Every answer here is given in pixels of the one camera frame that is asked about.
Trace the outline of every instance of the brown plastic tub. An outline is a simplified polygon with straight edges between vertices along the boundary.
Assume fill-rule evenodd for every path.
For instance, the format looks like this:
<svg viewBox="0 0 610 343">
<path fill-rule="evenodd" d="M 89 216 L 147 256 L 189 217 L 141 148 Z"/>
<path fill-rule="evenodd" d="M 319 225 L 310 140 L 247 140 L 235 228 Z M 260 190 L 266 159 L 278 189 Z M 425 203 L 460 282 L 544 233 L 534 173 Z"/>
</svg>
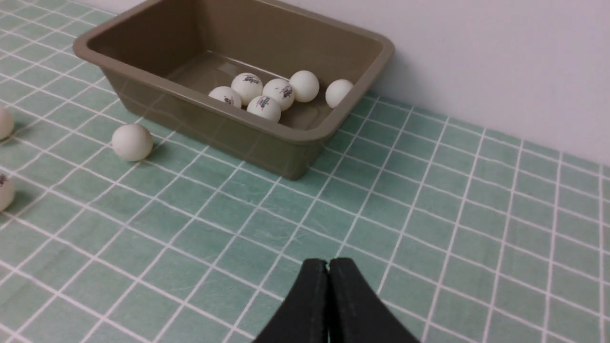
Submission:
<svg viewBox="0 0 610 343">
<path fill-rule="evenodd" d="M 148 0 L 77 38 L 74 52 L 101 67 L 131 112 L 298 179 L 394 47 L 275 0 Z M 320 92 L 310 103 L 295 102 L 279 123 L 207 96 L 239 73 L 267 82 L 299 70 L 319 78 Z M 325 90 L 336 79 L 354 88 L 331 110 Z"/>
</svg>

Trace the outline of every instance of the white wall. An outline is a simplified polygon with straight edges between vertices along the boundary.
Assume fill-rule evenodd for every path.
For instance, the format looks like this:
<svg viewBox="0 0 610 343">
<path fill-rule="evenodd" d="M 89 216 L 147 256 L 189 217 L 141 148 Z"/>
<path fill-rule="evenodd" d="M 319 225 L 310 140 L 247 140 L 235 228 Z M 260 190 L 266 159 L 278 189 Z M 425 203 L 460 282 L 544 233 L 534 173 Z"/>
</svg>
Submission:
<svg viewBox="0 0 610 343">
<path fill-rule="evenodd" d="M 610 1 L 285 1 L 389 37 L 378 93 L 610 164 Z"/>
</svg>

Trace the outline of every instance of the white ping pong ball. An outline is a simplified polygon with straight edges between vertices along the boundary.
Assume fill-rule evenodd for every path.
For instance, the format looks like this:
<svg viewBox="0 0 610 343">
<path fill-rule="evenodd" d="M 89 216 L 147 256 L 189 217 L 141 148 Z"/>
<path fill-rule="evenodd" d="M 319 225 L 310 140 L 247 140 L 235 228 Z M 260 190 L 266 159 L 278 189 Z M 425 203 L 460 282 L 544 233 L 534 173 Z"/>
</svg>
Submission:
<svg viewBox="0 0 610 343">
<path fill-rule="evenodd" d="M 0 106 L 0 140 L 5 139 L 15 128 L 15 117 L 9 110 Z"/>
<path fill-rule="evenodd" d="M 252 73 L 237 75 L 231 82 L 231 88 L 239 94 L 244 105 L 263 94 L 263 82 Z"/>
<path fill-rule="evenodd" d="M 15 199 L 15 186 L 6 175 L 0 174 L 0 212 L 7 209 Z"/>
<path fill-rule="evenodd" d="M 354 84 L 347 80 L 336 80 L 326 89 L 326 103 L 330 108 L 335 108 L 341 100 L 350 92 Z"/>
<path fill-rule="evenodd" d="M 295 90 L 284 79 L 273 79 L 263 87 L 263 96 L 268 96 L 278 102 L 282 111 L 287 110 L 295 102 Z"/>
<path fill-rule="evenodd" d="M 123 125 L 112 135 L 112 149 L 128 162 L 139 161 L 153 150 L 153 137 L 142 125 Z"/>
<path fill-rule="evenodd" d="M 277 123 L 282 110 L 277 101 L 269 96 L 259 95 L 248 104 L 248 112 Z"/>
<path fill-rule="evenodd" d="M 320 82 L 311 71 L 297 71 L 292 75 L 289 83 L 294 88 L 295 100 L 299 103 L 312 101 L 320 91 Z"/>
<path fill-rule="evenodd" d="M 242 107 L 242 98 L 231 87 L 227 87 L 227 86 L 216 87 L 208 94 L 208 96 L 210 98 L 220 100 L 229 105 L 235 106 L 237 108 Z"/>
</svg>

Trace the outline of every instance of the floor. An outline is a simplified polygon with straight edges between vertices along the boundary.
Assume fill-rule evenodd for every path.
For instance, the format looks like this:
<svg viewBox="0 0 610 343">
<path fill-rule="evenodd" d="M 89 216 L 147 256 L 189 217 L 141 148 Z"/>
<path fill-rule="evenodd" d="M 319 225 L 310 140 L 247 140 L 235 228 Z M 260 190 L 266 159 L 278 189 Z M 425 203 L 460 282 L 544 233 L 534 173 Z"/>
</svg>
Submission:
<svg viewBox="0 0 610 343">
<path fill-rule="evenodd" d="M 250 342 L 334 256 L 425 342 L 610 338 L 610 168 L 368 95 L 279 179 L 130 114 L 71 51 L 110 17 L 0 1 L 0 342 Z M 135 121 L 157 144 L 128 164 Z"/>
</svg>

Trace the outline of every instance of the tile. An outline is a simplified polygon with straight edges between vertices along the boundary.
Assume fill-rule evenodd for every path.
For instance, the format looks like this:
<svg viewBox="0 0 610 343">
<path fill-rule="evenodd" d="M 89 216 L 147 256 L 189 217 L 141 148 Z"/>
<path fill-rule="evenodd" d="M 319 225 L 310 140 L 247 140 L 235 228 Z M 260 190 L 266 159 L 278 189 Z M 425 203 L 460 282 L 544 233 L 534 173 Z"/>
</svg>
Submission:
<svg viewBox="0 0 610 343">
<path fill-rule="evenodd" d="M 553 227 L 551 206 L 518 194 L 513 196 L 511 215 L 546 228 Z"/>
<path fill-rule="evenodd" d="M 74 166 L 71 164 L 51 155 L 42 154 L 20 170 L 20 173 L 34 182 L 51 187 L 66 177 L 72 169 Z"/>
<path fill-rule="evenodd" d="M 545 146 L 538 145 L 536 143 L 525 141 L 523 143 L 523 149 L 530 150 L 530 151 L 533 151 L 533 152 L 535 152 L 537 154 L 541 154 L 541 155 L 544 155 L 546 157 L 550 157 L 552 159 L 559 160 L 559 152 L 557 150 L 549 149 L 549 148 L 547 148 Z"/>
<path fill-rule="evenodd" d="M 377 289 L 379 287 L 381 278 L 386 271 L 386 262 L 380 261 L 377 258 L 366 255 L 365 253 L 361 253 L 350 247 L 345 247 L 340 254 L 337 254 L 337 256 L 351 258 L 354 260 L 368 285 L 372 289 Z"/>
<path fill-rule="evenodd" d="M 95 212 L 85 210 L 59 236 L 95 255 L 119 229 L 118 223 Z"/>
<path fill-rule="evenodd" d="M 183 308 L 176 320 L 161 336 L 161 343 L 197 343 L 205 337 L 210 342 L 221 342 L 229 328 L 197 312 Z"/>
<path fill-rule="evenodd" d="M 494 312 L 487 338 L 490 342 L 539 343 L 542 340 L 542 332 Z"/>
<path fill-rule="evenodd" d="M 319 233 L 343 240 L 354 218 L 352 214 L 317 201 L 303 224 Z"/>
<path fill-rule="evenodd" d="M 171 142 L 163 142 L 157 146 L 154 154 L 150 155 L 146 160 L 161 165 L 162 167 L 170 169 L 174 172 L 181 172 L 191 163 L 191 161 L 195 159 L 196 156 L 197 154 L 194 151 L 185 148 L 182 145 Z M 201 159 L 202 161 L 208 160 L 204 157 L 201 157 Z"/>
<path fill-rule="evenodd" d="M 546 201 L 547 203 L 555 203 L 556 188 L 555 183 L 545 179 L 540 179 L 522 172 L 519 172 L 517 175 L 517 183 L 515 185 L 515 190 L 517 192 Z"/>
<path fill-rule="evenodd" d="M 390 172 L 406 176 L 416 181 L 421 181 L 423 179 L 427 168 L 427 162 L 398 151 L 392 151 L 390 153 L 390 158 L 388 158 L 385 166 L 385 169 Z"/>
<path fill-rule="evenodd" d="M 295 230 L 296 225 L 293 223 L 264 211 L 256 211 L 244 227 L 241 235 L 268 247 L 281 250 L 288 243 Z"/>
<path fill-rule="evenodd" d="M 599 194 L 599 178 L 568 165 L 561 166 L 561 184 L 582 190 L 591 195 Z"/>
<path fill-rule="evenodd" d="M 446 255 L 444 251 L 431 248 L 409 237 L 403 237 L 396 251 L 394 263 L 411 272 L 437 281 L 443 269 Z"/>
<path fill-rule="evenodd" d="M 394 148 L 415 157 L 430 160 L 435 147 L 434 142 L 403 132 Z"/>
<path fill-rule="evenodd" d="M 204 261 L 214 262 L 231 237 L 232 234 L 196 220 L 180 233 L 172 245 Z"/>
<path fill-rule="evenodd" d="M 443 278 L 443 284 L 458 292 L 490 303 L 495 275 L 477 265 L 458 258 L 450 258 Z"/>
<path fill-rule="evenodd" d="M 54 53 L 53 49 L 34 43 L 15 52 L 15 55 L 30 62 L 40 62 Z"/>
<path fill-rule="evenodd" d="M 407 222 L 406 233 L 435 247 L 446 250 L 453 233 L 454 224 L 414 209 Z"/>
<path fill-rule="evenodd" d="M 506 215 L 473 203 L 464 203 L 459 223 L 484 234 L 501 239 L 506 226 Z"/>
<path fill-rule="evenodd" d="M 381 167 L 384 164 L 389 153 L 389 148 L 359 138 L 354 140 L 346 152 L 347 156 L 368 162 L 377 167 Z"/>
<path fill-rule="evenodd" d="M 385 146 L 392 146 L 396 142 L 399 133 L 400 131 L 395 128 L 367 120 L 360 128 L 358 137 L 366 138 Z"/>
<path fill-rule="evenodd" d="M 509 221 L 506 241 L 545 257 L 548 257 L 551 251 L 550 232 L 514 219 Z"/>
<path fill-rule="evenodd" d="M 91 117 L 94 115 L 95 114 L 89 110 L 66 103 L 61 105 L 46 118 L 54 123 L 66 126 L 67 128 L 76 129 L 85 123 L 85 121 L 91 119 Z"/>
<path fill-rule="evenodd" d="M 77 342 L 97 322 L 97 318 L 57 298 L 23 331 L 23 336 L 35 342 Z"/>
<path fill-rule="evenodd" d="M 134 333 L 153 340 L 178 306 L 175 301 L 138 285 L 112 311 L 109 318 Z"/>
<path fill-rule="evenodd" d="M 563 237 L 555 237 L 555 262 L 593 276 L 600 276 L 600 255 L 584 245 Z"/>
<path fill-rule="evenodd" d="M 162 246 L 152 240 L 125 230 L 99 257 L 131 275 L 139 275 L 161 252 Z"/>
<path fill-rule="evenodd" d="M 411 115 L 404 130 L 431 140 L 438 140 L 440 133 L 443 132 L 444 126 L 445 125 L 439 121 L 421 115 Z"/>
<path fill-rule="evenodd" d="M 16 267 L 46 240 L 42 233 L 18 222 L 10 222 L 0 231 L 0 260 Z"/>
<path fill-rule="evenodd" d="M 189 303 L 221 320 L 235 323 L 254 291 L 254 288 L 241 281 L 213 270 Z"/>
<path fill-rule="evenodd" d="M 517 165 L 519 150 L 513 146 L 498 143 L 494 140 L 485 138 L 481 144 L 481 151 L 479 152 L 479 155 L 496 161 L 504 162 L 514 167 Z"/>
<path fill-rule="evenodd" d="M 221 189 L 225 193 L 256 205 L 265 198 L 272 185 L 258 176 L 238 171 Z"/>
<path fill-rule="evenodd" d="M 69 135 L 66 139 L 57 144 L 51 153 L 54 153 L 70 162 L 81 164 L 92 155 L 97 153 L 103 146 L 90 139 L 86 139 L 76 134 Z"/>
<path fill-rule="evenodd" d="M 166 188 L 176 175 L 155 165 L 141 163 L 135 166 L 120 183 L 150 196 L 156 196 Z"/>
<path fill-rule="evenodd" d="M 75 97 L 73 101 L 79 105 L 85 106 L 88 109 L 99 112 L 111 105 L 116 99 L 116 95 L 98 90 L 96 88 L 89 88 L 84 93 L 81 93 Z"/>
<path fill-rule="evenodd" d="M 357 107 L 354 112 L 361 115 L 368 114 L 368 111 L 361 107 Z M 376 103 L 375 108 L 369 116 L 369 119 L 376 120 L 380 123 L 384 123 L 395 128 L 402 128 L 404 121 L 407 119 L 407 114 L 408 111 L 404 109 L 400 109 L 395 106 L 390 106 L 388 104 Z"/>
<path fill-rule="evenodd" d="M 487 321 L 487 307 L 441 290 L 432 321 L 470 339 L 480 341 Z"/>
<path fill-rule="evenodd" d="M 106 313 L 133 281 L 98 262 L 92 262 L 63 292 L 86 307 Z"/>
<path fill-rule="evenodd" d="M 424 182 L 461 197 L 466 190 L 468 177 L 437 165 L 431 165 Z"/>
<path fill-rule="evenodd" d="M 42 87 L 56 79 L 58 76 L 59 74 L 57 74 L 55 71 L 40 67 L 33 67 L 23 71 L 16 78 L 17 80 L 23 81 L 34 87 Z"/>
<path fill-rule="evenodd" d="M 8 77 L 14 76 L 31 66 L 32 64 L 30 62 L 26 62 L 13 56 L 7 56 L 0 59 L 0 73 Z"/>
<path fill-rule="evenodd" d="M 480 141 L 480 135 L 455 128 L 454 126 L 447 126 L 443 133 L 443 137 L 440 139 L 441 143 L 473 154 L 477 152 Z"/>
<path fill-rule="evenodd" d="M 453 247 L 456 255 L 495 269 L 500 257 L 500 243 L 465 229 L 458 229 Z"/>
<path fill-rule="evenodd" d="M 218 266 L 244 280 L 258 284 L 273 265 L 276 253 L 242 238 L 236 238 Z"/>
<path fill-rule="evenodd" d="M 347 243 L 371 254 L 389 260 L 398 242 L 399 233 L 372 222 L 359 219 L 352 229 Z"/>
<path fill-rule="evenodd" d="M 589 308 L 600 310 L 600 284 L 555 265 L 551 292 L 558 297 Z"/>
<path fill-rule="evenodd" d="M 57 96 L 61 96 L 62 98 L 70 99 L 74 95 L 77 95 L 79 92 L 83 91 L 85 88 L 87 88 L 87 84 L 84 82 L 68 78 L 59 78 L 58 80 L 47 85 L 44 90 Z"/>
<path fill-rule="evenodd" d="M 379 175 L 380 170 L 371 165 L 355 159 L 344 158 L 339 163 L 334 176 L 345 181 L 353 182 L 362 187 L 371 187 Z"/>
<path fill-rule="evenodd" d="M 422 187 L 415 207 L 439 215 L 445 219 L 455 221 L 458 217 L 462 201 L 449 194 L 439 192 L 429 187 Z"/>
<path fill-rule="evenodd" d="M 551 299 L 548 329 L 573 341 L 600 342 L 599 317 Z"/>
<path fill-rule="evenodd" d="M 51 296 L 26 278 L 11 276 L 0 286 L 0 322 L 12 330 L 19 329 Z"/>
<path fill-rule="evenodd" d="M 504 247 L 500 272 L 538 289 L 547 289 L 548 262 L 513 247 Z"/>
<path fill-rule="evenodd" d="M 301 270 L 301 265 L 287 258 L 280 258 L 263 288 L 280 297 L 286 297 Z"/>
<path fill-rule="evenodd" d="M 117 220 L 127 222 L 144 208 L 148 201 L 148 198 L 131 190 L 115 186 L 93 202 L 91 206 Z"/>
<path fill-rule="evenodd" d="M 599 219 L 599 199 L 576 193 L 563 187 L 559 188 L 559 207 L 580 213 L 592 220 Z"/>
<path fill-rule="evenodd" d="M 207 266 L 174 250 L 165 250 L 143 280 L 175 297 L 185 299 L 195 288 Z"/>
<path fill-rule="evenodd" d="M 574 165 L 576 167 L 589 170 L 592 173 L 597 174 L 600 171 L 600 165 L 595 162 L 587 161 L 580 157 L 576 157 L 570 154 L 563 154 L 563 161 L 565 163 Z"/>
<path fill-rule="evenodd" d="M 130 222 L 130 225 L 156 239 L 169 242 L 189 220 L 190 218 L 185 214 L 153 201 Z"/>
<path fill-rule="evenodd" d="M 327 179 L 326 175 L 310 169 L 297 181 L 282 178 L 279 184 L 315 197 L 320 193 Z"/>
<path fill-rule="evenodd" d="M 190 214 L 196 214 L 214 191 L 184 178 L 167 187 L 159 199 Z"/>
<path fill-rule="evenodd" d="M 409 207 L 377 194 L 371 194 L 364 204 L 361 214 L 365 218 L 401 230 L 408 213 Z"/>
<path fill-rule="evenodd" d="M 511 191 L 495 184 L 472 179 L 470 180 L 467 198 L 479 204 L 490 206 L 498 211 L 506 212 L 511 202 Z"/>
<path fill-rule="evenodd" d="M 59 290 L 88 260 L 88 257 L 69 246 L 52 241 L 21 270 Z"/>
<path fill-rule="evenodd" d="M 530 323 L 542 326 L 546 308 L 546 296 L 500 277 L 495 306 Z"/>
<path fill-rule="evenodd" d="M 121 343 L 137 343 L 139 342 L 135 338 L 127 335 L 126 333 L 116 329 L 108 323 L 100 325 L 86 340 L 86 343 L 108 343 L 108 342 L 121 342 Z"/>
<path fill-rule="evenodd" d="M 246 332 L 258 335 L 266 326 L 269 319 L 275 314 L 282 305 L 282 301 L 271 298 L 267 294 L 258 293 L 252 306 L 248 309 L 239 328 Z"/>
<path fill-rule="evenodd" d="M 499 162 L 478 159 L 473 175 L 479 179 L 510 189 L 514 181 L 515 170 Z"/>
<path fill-rule="evenodd" d="M 300 261 L 307 258 L 330 260 L 335 257 L 341 244 L 315 232 L 299 229 L 290 241 L 285 254 Z"/>
<path fill-rule="evenodd" d="M 368 192 L 338 179 L 331 179 L 320 195 L 321 200 L 328 201 L 342 209 L 357 213 L 364 203 Z"/>
<path fill-rule="evenodd" d="M 121 124 L 119 122 L 98 115 L 81 127 L 79 132 L 87 137 L 99 140 L 100 142 L 109 143 L 110 140 L 112 140 L 112 134 L 120 126 Z M 155 155 L 156 151 L 157 150 L 155 149 L 151 155 Z"/>
<path fill-rule="evenodd" d="M 588 221 L 562 210 L 557 211 L 555 230 L 585 244 L 599 245 L 600 227 L 598 223 Z"/>
<path fill-rule="evenodd" d="M 409 293 L 417 294 L 417 297 L 410 296 L 404 291 L 406 284 L 409 285 Z M 426 317 L 432 305 L 435 288 L 433 283 L 407 274 L 400 269 L 390 268 L 379 296 L 414 314 Z"/>
</svg>

